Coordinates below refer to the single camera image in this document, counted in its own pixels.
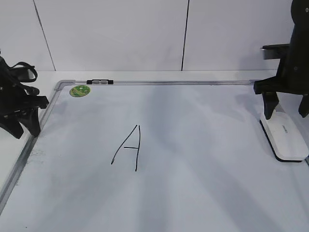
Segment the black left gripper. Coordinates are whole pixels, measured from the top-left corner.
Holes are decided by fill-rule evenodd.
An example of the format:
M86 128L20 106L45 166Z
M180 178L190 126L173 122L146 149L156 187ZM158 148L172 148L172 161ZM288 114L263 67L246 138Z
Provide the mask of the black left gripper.
M31 82L20 82L10 72L10 69L17 67L30 69L35 78ZM34 137L38 137L41 132L38 110L46 109L49 100L40 94L38 88L30 85L37 78L38 73L35 66L23 61L9 66L3 57L0 58L0 114L4 117L17 119L1 119L0 127L16 139L20 139L24 133L20 123Z

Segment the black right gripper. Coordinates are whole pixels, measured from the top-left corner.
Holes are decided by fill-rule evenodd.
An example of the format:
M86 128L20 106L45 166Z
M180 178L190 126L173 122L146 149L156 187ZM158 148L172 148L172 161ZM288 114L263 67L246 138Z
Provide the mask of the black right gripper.
M279 59L276 75L256 81L255 94L263 93L264 116L271 119L279 104L276 92L303 95L298 112L305 118L309 114L309 50L307 47L290 45L287 55Z

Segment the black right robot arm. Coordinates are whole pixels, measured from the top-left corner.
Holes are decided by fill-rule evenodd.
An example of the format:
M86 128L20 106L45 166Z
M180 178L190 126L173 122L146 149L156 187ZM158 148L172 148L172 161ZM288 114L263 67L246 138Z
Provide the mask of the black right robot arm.
M309 2L294 0L291 5L294 29L289 43L264 45L263 59L279 59L276 75L255 81L255 94L261 94L264 116L271 119L279 104L277 93L302 95L298 112L305 118L309 115Z

